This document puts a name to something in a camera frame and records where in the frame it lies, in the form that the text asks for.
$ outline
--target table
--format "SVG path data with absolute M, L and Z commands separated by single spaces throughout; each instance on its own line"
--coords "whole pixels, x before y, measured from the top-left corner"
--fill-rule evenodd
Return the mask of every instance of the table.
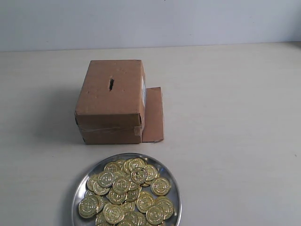
M 163 142 L 83 144 L 74 108 L 92 59 L 143 60 Z M 137 152 L 177 179 L 182 226 L 299 226 L 300 62 L 300 43 L 0 53 L 1 225 L 70 225 L 89 167 Z

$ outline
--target label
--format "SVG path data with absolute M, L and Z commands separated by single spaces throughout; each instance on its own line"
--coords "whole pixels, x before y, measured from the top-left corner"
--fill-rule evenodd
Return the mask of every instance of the label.
M 145 90 L 145 84 L 144 84 L 143 77 L 142 77 L 142 82 L 141 82 L 141 96 L 142 96 L 143 105 L 145 106 L 146 90 Z

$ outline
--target white wall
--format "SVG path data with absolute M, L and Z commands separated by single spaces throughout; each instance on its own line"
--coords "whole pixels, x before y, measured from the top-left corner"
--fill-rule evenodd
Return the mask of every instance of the white wall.
M 301 40 L 300 0 L 4 0 L 0 51 Z

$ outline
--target stack of coins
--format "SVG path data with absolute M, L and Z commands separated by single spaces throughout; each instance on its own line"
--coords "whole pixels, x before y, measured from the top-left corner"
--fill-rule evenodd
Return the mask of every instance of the stack of coins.
M 144 190 L 149 186 L 151 192 Z M 96 226 L 165 226 L 174 214 L 165 196 L 170 188 L 169 181 L 141 158 L 109 162 L 88 179 L 79 214 L 96 216 Z

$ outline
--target cardboard box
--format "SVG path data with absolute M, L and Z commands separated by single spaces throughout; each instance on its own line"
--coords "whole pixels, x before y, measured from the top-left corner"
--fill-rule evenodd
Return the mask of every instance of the cardboard box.
M 161 89 L 145 88 L 141 60 L 93 60 L 75 120 L 86 144 L 163 140 Z

